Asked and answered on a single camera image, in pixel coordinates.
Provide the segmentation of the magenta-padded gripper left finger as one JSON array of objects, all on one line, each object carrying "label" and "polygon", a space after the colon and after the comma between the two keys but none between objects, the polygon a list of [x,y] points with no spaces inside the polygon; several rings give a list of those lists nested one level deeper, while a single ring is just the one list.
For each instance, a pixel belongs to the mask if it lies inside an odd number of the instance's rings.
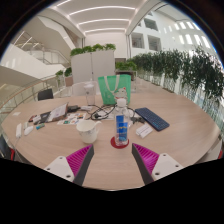
[{"label": "magenta-padded gripper left finger", "polygon": [[82,186],[93,155],[94,146],[90,144],[67,157],[58,156],[45,167],[45,170]]}]

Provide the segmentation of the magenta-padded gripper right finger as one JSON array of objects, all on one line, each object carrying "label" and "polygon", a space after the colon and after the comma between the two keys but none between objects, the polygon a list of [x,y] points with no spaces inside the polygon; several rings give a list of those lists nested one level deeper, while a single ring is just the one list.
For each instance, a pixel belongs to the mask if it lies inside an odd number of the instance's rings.
[{"label": "magenta-padded gripper right finger", "polygon": [[157,154],[136,143],[132,144],[132,154],[145,185],[183,169],[183,166],[167,153]]}]

